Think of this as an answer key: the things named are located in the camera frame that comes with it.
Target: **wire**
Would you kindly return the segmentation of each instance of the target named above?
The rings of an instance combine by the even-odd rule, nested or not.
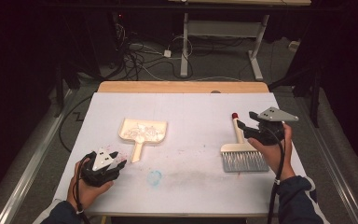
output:
[[[283,138],[283,142],[284,142],[284,147],[282,146],[281,141],[279,140],[279,138],[275,135],[275,133],[270,130],[267,127],[263,127],[265,130],[267,130],[277,141],[277,144],[280,148],[281,151],[281,158],[280,158],[280,162],[279,162],[279,166],[278,166],[278,170],[276,173],[276,177],[275,180],[279,180],[281,178],[281,174],[282,174],[282,169],[283,169],[283,163],[284,163],[284,155],[286,153],[286,139]],[[274,185],[272,186],[272,190],[271,190],[271,195],[270,195],[270,199],[269,199],[269,210],[268,210],[268,219],[267,219],[267,223],[270,224],[272,221],[272,216],[273,216],[273,212],[274,212],[274,203],[275,203],[275,196],[277,194],[279,185],[276,181],[274,181]]]
[[[126,66],[126,68],[131,68],[131,70],[132,70],[132,69],[134,69],[135,67],[139,67],[139,68],[145,70],[146,73],[148,73],[148,74],[149,74],[151,77],[153,77],[154,79],[160,80],[160,81],[167,81],[167,80],[165,80],[165,79],[156,77],[156,76],[153,75],[148,69],[151,68],[151,67],[153,67],[153,66],[156,66],[156,65],[158,65],[158,64],[161,64],[161,63],[168,63],[168,64],[172,67],[172,74],[173,74],[176,78],[179,78],[179,79],[188,79],[188,78],[191,78],[191,77],[193,76],[193,66],[192,66],[191,63],[188,61],[187,57],[186,57],[184,54],[183,54],[183,56],[184,56],[185,60],[187,60],[187,64],[188,64],[189,69],[190,69],[190,75],[187,76],[187,77],[179,77],[179,76],[177,76],[176,73],[175,73],[175,70],[174,70],[174,65],[173,65],[173,63],[171,63],[171,62],[158,62],[158,63],[154,63],[154,64],[152,64],[152,65],[150,65],[150,66],[147,66],[147,67],[144,66],[145,63],[152,63],[152,62],[156,62],[156,61],[159,61],[159,60],[168,59],[168,58],[166,58],[166,57],[160,57],[160,58],[157,58],[157,59],[152,60],[152,61],[149,61],[149,62],[136,61],[136,60],[127,58],[127,59],[125,59],[126,62],[128,62],[128,61],[133,61],[133,62],[135,62],[135,63],[134,63],[133,66],[131,66],[131,67]],[[127,71],[127,70],[126,70],[126,73],[128,74],[127,77],[130,77],[129,73],[131,72],[131,70],[130,70],[130,71]]]
[[[177,40],[177,39],[179,39],[179,38],[182,38],[182,39],[186,40],[187,43],[190,45],[190,53],[188,53],[187,57],[190,56],[191,53],[193,52],[193,45],[191,44],[190,40],[188,40],[188,39],[185,38],[184,36],[179,35],[179,36],[175,37],[175,38],[171,41],[171,44],[173,43],[173,41],[175,41],[175,40]]]
[[[120,44],[120,47],[124,44],[124,40],[127,38],[126,37],[126,29],[124,29],[124,27],[120,24],[116,24],[116,26],[118,26],[119,28],[121,28],[119,30],[119,34],[118,34],[118,39],[122,39],[121,40],[121,44]]]
[[[88,99],[91,99],[92,98],[92,95],[83,99],[82,101],[80,101],[79,103],[77,103],[74,108],[72,108],[66,115],[65,117],[63,118],[61,124],[60,124],[60,127],[59,127],[59,131],[58,131],[58,136],[60,138],[60,142],[61,142],[61,145],[65,148],[66,151],[68,151],[69,153],[72,152],[72,149],[70,149],[64,142],[63,142],[63,139],[62,139],[62,126],[63,124],[65,123],[65,121],[68,119],[69,115],[72,114],[72,112],[78,107],[80,106],[81,104],[83,104],[84,102],[86,102]]]
[[[138,32],[131,32],[133,35],[138,35],[138,36],[141,36],[142,39],[145,39],[145,40],[151,40],[153,43],[156,43],[160,46],[162,46],[163,48],[165,48],[167,46],[167,44],[165,44],[165,40],[162,40],[162,39],[158,39],[154,36],[151,36],[151,35],[147,35],[147,34],[141,34],[141,33],[138,33]]]
[[[215,79],[215,78],[224,78],[224,79],[230,79],[230,80],[243,82],[242,80],[237,79],[235,77],[204,77],[204,78],[199,78],[199,79],[195,79],[195,80],[191,80],[191,81],[202,81],[202,80]]]
[[[203,54],[193,53],[194,55],[199,56],[199,57],[204,57],[204,56],[210,55],[216,49],[224,49],[224,48],[228,48],[228,47],[237,47],[243,42],[244,39],[246,39],[246,38],[243,38],[243,37],[239,37],[239,38],[235,38],[234,42],[232,42],[230,44],[226,44],[226,43],[223,43],[222,41],[232,41],[232,39],[222,39],[222,38],[220,38],[220,41],[217,41],[217,40],[212,39],[210,37],[201,38],[201,37],[195,36],[195,35],[190,35],[189,37],[192,37],[192,38],[195,38],[195,39],[198,39],[198,40],[201,40],[201,41],[204,41],[204,42],[207,42],[208,44],[210,44],[210,46],[198,46],[196,44],[193,44],[193,49],[196,49],[196,48],[211,48],[208,52],[203,53]]]
[[[75,199],[76,206],[77,206],[77,214],[80,215],[80,217],[83,219],[84,223],[90,224],[89,219],[87,218],[86,214],[84,213],[83,204],[80,201],[80,191],[79,191],[79,183],[80,183],[80,179],[81,179],[81,169],[83,167],[83,163],[86,160],[86,158],[87,158],[87,156],[83,157],[83,159],[80,161],[80,163],[77,167],[76,182],[74,184],[72,192],[73,192],[74,199]]]
[[[144,44],[142,44],[142,45],[140,45],[140,44],[130,44],[130,46],[131,45],[134,45],[134,46],[142,46],[140,49],[137,49],[136,51],[140,51],[141,49],[143,49],[143,48],[147,48],[147,49],[152,49],[153,51],[140,51],[140,52],[142,52],[142,53],[151,53],[151,54],[159,54],[159,55],[162,55],[162,53],[160,53],[160,52],[158,52],[156,49],[153,49],[153,48],[151,48],[151,47],[148,47],[148,46],[146,46],[146,45],[144,45]]]
[[[139,54],[127,53],[126,58],[124,59],[124,61],[126,62],[126,66],[125,66],[126,76],[123,79],[136,80],[136,81],[139,80],[139,72],[141,71],[139,64],[142,64],[143,60],[144,57]]]

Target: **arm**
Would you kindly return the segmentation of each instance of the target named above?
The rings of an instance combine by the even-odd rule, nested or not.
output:
[[[75,174],[71,179],[71,183],[68,188],[68,194],[66,201],[54,200],[54,202],[40,214],[40,216],[34,221],[34,224],[44,223],[61,223],[61,224],[80,224],[81,218],[77,215],[77,203],[74,193],[76,193],[76,177],[80,162],[76,163]],[[107,192],[112,186],[113,181],[108,181],[99,188],[88,186],[82,179],[79,181],[79,201],[82,203],[82,207],[87,209],[92,205],[94,200],[101,194]]]
[[[281,184],[278,188],[280,207],[278,217],[280,223],[328,223],[319,205],[316,203],[316,190],[313,181],[308,177],[296,176],[292,164],[292,128],[283,124],[285,148]],[[281,160],[278,145],[264,146],[254,138],[248,142],[260,151],[271,170],[277,174]]]
[[[316,189],[308,177],[292,176],[278,188],[280,223],[329,223],[316,200]]]

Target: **wrist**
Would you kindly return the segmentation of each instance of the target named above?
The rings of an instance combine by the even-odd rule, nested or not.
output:
[[[280,181],[283,181],[287,178],[293,177],[295,176],[295,171],[293,170],[292,166],[288,166],[288,167],[283,167],[281,176],[280,176]]]
[[[66,201],[72,205],[72,207],[74,207],[75,212],[77,212],[77,203],[75,202],[75,200],[71,200],[71,199],[66,199]]]

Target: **white table surface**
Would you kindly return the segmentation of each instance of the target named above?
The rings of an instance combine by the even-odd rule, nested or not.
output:
[[[227,174],[220,147],[236,143],[232,113],[256,127],[249,111],[270,106],[278,107],[272,93],[94,93],[54,199],[66,199],[75,163],[105,147],[119,152],[117,162],[128,162],[88,215],[266,216],[275,174]],[[133,143],[118,136],[124,118],[168,121],[165,139],[144,145],[135,163]],[[292,164],[305,175],[295,148]]]

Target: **desk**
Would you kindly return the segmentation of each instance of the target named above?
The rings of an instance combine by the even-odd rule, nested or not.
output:
[[[187,0],[186,4],[207,3],[207,4],[237,4],[237,5],[281,5],[281,6],[309,6],[310,0]],[[183,31],[183,51],[181,61],[181,77],[187,77],[188,53],[187,43],[189,35],[214,35],[214,36],[234,36],[234,37],[255,37],[253,50],[248,51],[249,60],[255,74],[255,79],[262,81],[260,67],[257,62],[257,52],[263,40],[264,32],[267,28],[269,15],[264,15],[261,22],[237,22],[237,21],[192,21],[185,13]]]
[[[92,149],[116,150],[118,161],[131,156],[133,144],[118,137],[124,118],[167,120],[166,138],[145,145],[141,160],[127,163],[89,215],[266,216],[275,175],[224,173],[220,147],[236,141],[233,112],[255,127],[247,118],[249,110],[262,112],[270,106],[277,104],[263,83],[104,82],[92,98],[54,198],[66,198],[75,163]],[[292,164],[297,174],[305,175],[295,149]]]

